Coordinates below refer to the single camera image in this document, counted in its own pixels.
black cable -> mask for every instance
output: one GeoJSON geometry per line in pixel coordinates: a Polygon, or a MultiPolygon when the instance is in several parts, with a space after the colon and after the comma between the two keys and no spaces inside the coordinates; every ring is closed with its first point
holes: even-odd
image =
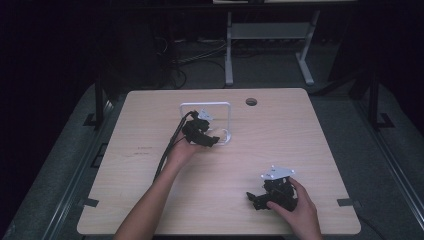
{"type": "Polygon", "coordinates": [[[372,230],[374,230],[374,232],[382,239],[382,240],[387,240],[387,238],[385,238],[383,236],[383,234],[381,234],[381,232],[374,226],[371,224],[370,221],[368,221],[367,219],[363,218],[361,215],[358,215],[358,219],[361,220],[362,222],[364,222],[366,225],[368,225],[372,230]]]}
{"type": "Polygon", "coordinates": [[[182,138],[180,138],[180,139],[178,139],[177,141],[175,141],[175,143],[174,143],[174,145],[172,145],[172,147],[174,147],[175,145],[177,145],[177,143],[179,143],[181,140],[183,140],[185,138],[185,136],[184,137],[182,137],[182,138]]]}
{"type": "Polygon", "coordinates": [[[165,163],[165,159],[168,156],[171,149],[174,147],[174,145],[175,145],[174,143],[175,143],[175,140],[177,139],[178,133],[183,128],[183,125],[184,125],[188,115],[191,115],[193,113],[194,113],[193,111],[190,111],[190,112],[186,113],[186,115],[184,115],[183,118],[181,118],[181,121],[178,124],[178,127],[174,132],[174,135],[172,135],[171,139],[169,140],[168,146],[166,147],[165,151],[163,152],[162,158],[159,161],[159,165],[158,165],[158,168],[156,169],[156,173],[155,173],[155,177],[153,178],[153,182],[156,180],[156,178],[159,176],[160,172],[162,171],[162,167],[163,167],[163,164],[165,163]]]}

light wood surface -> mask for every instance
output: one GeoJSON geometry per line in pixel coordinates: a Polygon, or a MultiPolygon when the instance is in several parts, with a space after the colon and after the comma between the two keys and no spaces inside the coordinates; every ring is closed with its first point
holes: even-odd
{"type": "Polygon", "coordinates": [[[262,195],[260,175],[291,168],[318,208],[323,234],[356,234],[360,224],[312,104],[303,89],[135,91],[128,94],[78,224],[81,234],[114,234],[152,183],[179,121],[183,102],[232,106],[228,145],[196,153],[173,185],[157,234],[290,234],[269,210],[256,211],[246,192],[262,195]],[[255,98],[256,106],[248,106],[255,98]]]}

circular hole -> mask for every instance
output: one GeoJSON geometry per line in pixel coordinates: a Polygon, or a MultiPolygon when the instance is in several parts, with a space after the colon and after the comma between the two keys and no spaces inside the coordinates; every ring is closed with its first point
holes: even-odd
{"type": "Polygon", "coordinates": [[[255,106],[256,104],[258,104],[258,101],[254,98],[248,98],[246,99],[246,104],[249,106],[255,106]]]}

white shelf leg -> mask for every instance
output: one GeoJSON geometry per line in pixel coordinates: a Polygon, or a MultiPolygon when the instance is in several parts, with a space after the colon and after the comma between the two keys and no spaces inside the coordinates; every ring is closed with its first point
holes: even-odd
{"type": "Polygon", "coordinates": [[[225,56],[225,85],[233,85],[233,64],[231,62],[231,12],[228,13],[227,22],[227,54],[225,56]]]}
{"type": "Polygon", "coordinates": [[[314,79],[312,78],[311,72],[309,71],[308,65],[306,64],[306,55],[311,45],[312,37],[314,36],[315,28],[318,22],[320,11],[314,12],[311,22],[309,24],[308,32],[305,37],[305,46],[300,53],[296,53],[296,59],[299,64],[300,70],[302,71],[303,78],[307,85],[314,85],[314,79]]]}

forearm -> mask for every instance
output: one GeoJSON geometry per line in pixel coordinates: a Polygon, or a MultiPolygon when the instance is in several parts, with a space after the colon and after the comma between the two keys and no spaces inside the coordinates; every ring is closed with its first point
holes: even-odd
{"type": "Polygon", "coordinates": [[[180,168],[176,164],[165,165],[152,186],[125,218],[114,239],[152,238],[180,168]]]}

